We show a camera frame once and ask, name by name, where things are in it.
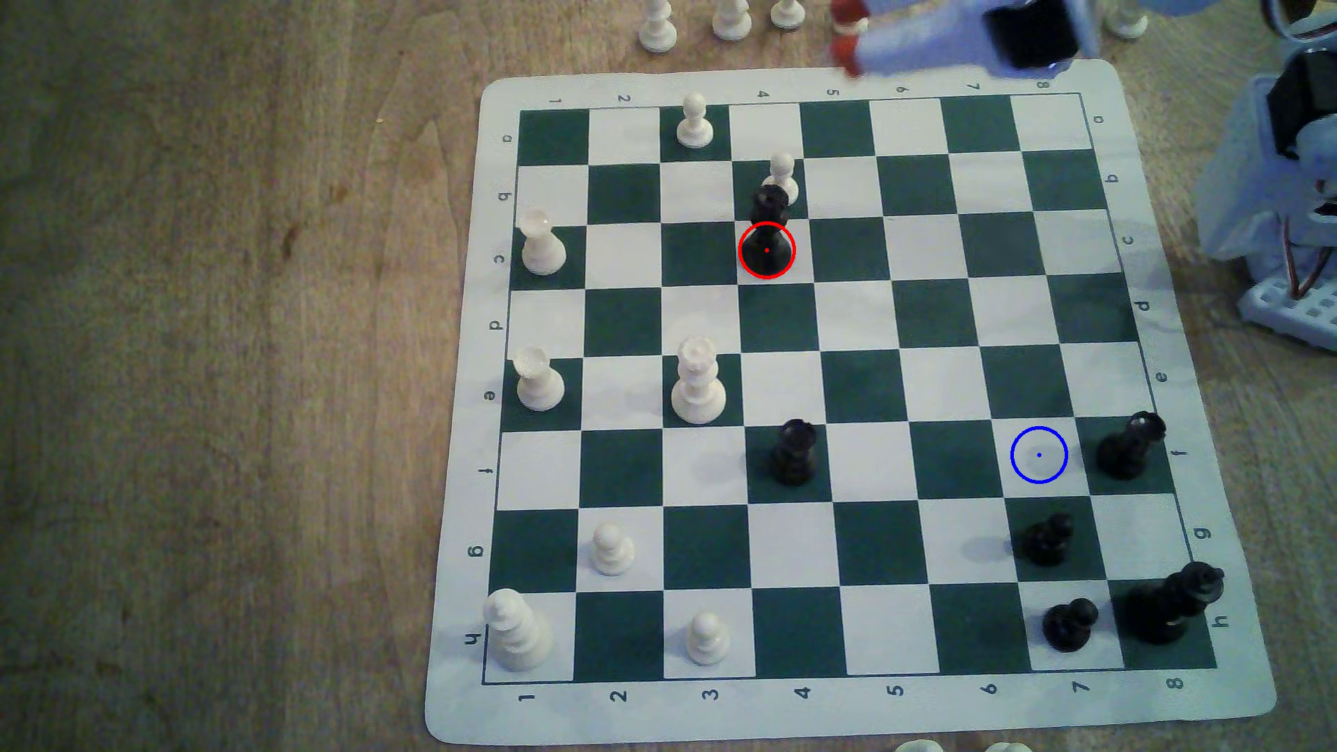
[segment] red circle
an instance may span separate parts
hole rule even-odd
[[[781,269],[779,272],[770,274],[769,277],[763,277],[753,272],[751,269],[747,269],[747,262],[743,261],[743,241],[747,240],[747,233],[755,230],[762,225],[771,225],[774,227],[779,227],[779,231],[785,233],[785,237],[789,238],[789,248],[793,249],[793,252],[789,254],[789,265]],[[798,244],[794,242],[794,234],[790,233],[789,229],[781,225],[779,222],[757,222],[755,225],[743,230],[743,237],[738,238],[738,264],[741,264],[743,269],[747,269],[749,274],[757,277],[758,280],[774,280],[775,277],[783,277],[785,272],[789,272],[789,268],[794,265],[796,256],[798,256]]]

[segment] black chess piece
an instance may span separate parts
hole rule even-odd
[[[1059,603],[1044,613],[1044,641],[1062,653],[1080,650],[1091,640],[1091,625],[1099,618],[1100,612],[1086,598]]]
[[[1337,198],[1324,201],[1314,209],[1314,218],[1320,222],[1337,222]]]
[[[1068,558],[1072,515],[1058,512],[1021,533],[1021,555],[1036,566],[1060,565]]]
[[[779,442],[770,451],[770,472],[785,486],[802,486],[817,472],[817,428],[798,417],[779,428]]]
[[[779,186],[761,186],[753,193],[753,209],[747,218],[753,225],[757,222],[775,222],[781,226],[789,223],[789,194]],[[779,274],[789,266],[789,260],[794,257],[794,246],[789,242],[789,237],[775,225],[753,227],[742,242],[743,264],[762,277]]]
[[[1226,574],[1205,562],[1189,562],[1159,585],[1126,595],[1130,629],[1143,642],[1169,645],[1185,636],[1189,620],[1221,599]]]
[[[1132,480],[1147,468],[1151,446],[1166,438],[1166,421],[1142,411],[1128,419],[1123,431],[1110,434],[1096,447],[1095,462],[1107,475]]]

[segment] wood grain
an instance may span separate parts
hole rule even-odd
[[[675,5],[678,47],[651,59],[630,0],[0,3],[0,748],[439,747],[422,696],[483,87],[825,64],[824,1],[739,44],[707,0]],[[1227,0],[1107,44],[1281,698],[937,739],[1328,748],[1337,364],[1239,321],[1246,278],[1198,254],[1189,194],[1271,40]]]

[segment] white chess piece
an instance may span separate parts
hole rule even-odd
[[[552,409],[566,395],[567,383],[562,375],[552,368],[548,355],[539,348],[520,348],[511,359],[520,383],[516,384],[516,395],[520,404],[544,412]]]
[[[548,215],[541,209],[531,209],[520,215],[519,225],[524,234],[524,249],[520,252],[524,268],[540,277],[562,269],[567,262],[567,246],[552,234]]]
[[[1138,0],[1114,0],[1110,12],[1104,16],[1104,28],[1119,39],[1132,41],[1147,33],[1147,12],[1142,9]]]
[[[858,19],[848,24],[832,24],[832,31],[841,36],[858,36],[868,31],[868,19]]]
[[[671,15],[668,0],[646,0],[646,23],[640,24],[636,39],[647,52],[667,52],[678,44],[678,29],[668,20]]]
[[[687,149],[701,149],[715,138],[715,127],[706,119],[706,98],[689,94],[682,100],[682,122],[678,123],[678,143]]]
[[[483,616],[491,632],[488,648],[513,672],[529,670],[552,652],[552,626],[524,598],[504,587],[488,595]]]
[[[715,29],[715,36],[725,41],[738,41],[747,36],[747,32],[751,31],[747,0],[718,0],[710,28]]]
[[[590,546],[590,559],[596,570],[608,577],[616,577],[628,569],[636,558],[636,546],[620,527],[604,522],[594,529],[594,542]]]
[[[901,744],[896,752],[943,752],[943,745],[932,739],[916,739]]]
[[[725,412],[729,397],[719,383],[715,344],[706,337],[687,337],[678,348],[678,383],[668,395],[678,417],[702,426]]]
[[[770,7],[770,23],[783,31],[794,31],[804,25],[808,11],[800,5],[798,0],[778,0]]]
[[[798,181],[794,179],[794,158],[779,153],[770,158],[770,175],[761,182],[763,186],[779,186],[789,195],[789,205],[798,201]]]
[[[687,656],[713,666],[729,654],[729,625],[710,612],[701,612],[687,626]]]

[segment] chessboard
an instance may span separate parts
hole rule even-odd
[[[691,94],[711,130],[697,149],[677,135]],[[739,241],[777,154],[798,187],[793,264],[759,278]],[[533,210],[562,241],[556,272],[523,262]],[[725,391],[705,424],[670,396],[691,337]],[[555,405],[521,403],[517,360],[527,384],[560,375]],[[1144,468],[1102,471],[1104,438],[1143,411],[1166,428]],[[427,680],[443,741],[1099,725],[1275,701],[1104,62],[1039,82],[493,83],[452,415]],[[814,440],[798,484],[770,466],[793,420]],[[1021,555],[1059,512],[1062,561]],[[615,575],[592,558],[608,523],[634,545]],[[1139,638],[1130,595],[1193,561],[1223,573],[1219,598],[1177,640]],[[497,660],[497,590],[551,633],[532,668]],[[1098,618],[1058,650],[1044,617],[1078,598]],[[729,630],[717,662],[686,649],[703,612]]]

